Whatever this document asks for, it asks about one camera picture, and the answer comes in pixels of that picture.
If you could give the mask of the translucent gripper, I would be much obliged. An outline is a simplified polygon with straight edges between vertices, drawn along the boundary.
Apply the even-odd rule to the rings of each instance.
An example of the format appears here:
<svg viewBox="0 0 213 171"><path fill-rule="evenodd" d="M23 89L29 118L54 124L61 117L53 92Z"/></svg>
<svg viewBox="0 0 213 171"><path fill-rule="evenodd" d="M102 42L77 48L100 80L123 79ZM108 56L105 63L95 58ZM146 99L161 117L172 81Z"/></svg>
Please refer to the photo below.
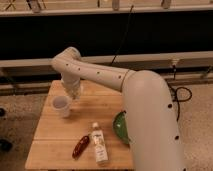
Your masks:
<svg viewBox="0 0 213 171"><path fill-rule="evenodd" d="M61 80L61 83L62 83L62 86L64 87L64 89L65 89L65 91L66 91L66 93L68 94L69 97L70 97L70 92L72 90L79 90L80 91L80 95L81 95L80 80L76 80L74 82L68 82L68 81Z"/></svg>

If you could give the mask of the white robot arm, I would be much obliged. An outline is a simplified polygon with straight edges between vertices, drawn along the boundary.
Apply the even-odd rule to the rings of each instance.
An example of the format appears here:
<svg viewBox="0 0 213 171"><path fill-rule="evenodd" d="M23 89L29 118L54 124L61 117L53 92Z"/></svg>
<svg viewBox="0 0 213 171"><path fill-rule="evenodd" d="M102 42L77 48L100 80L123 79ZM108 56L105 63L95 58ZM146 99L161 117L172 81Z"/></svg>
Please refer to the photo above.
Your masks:
<svg viewBox="0 0 213 171"><path fill-rule="evenodd" d="M172 97L159 74L85 63L74 47L56 55L51 65L67 91L83 78L122 93L135 171L186 171Z"/></svg>

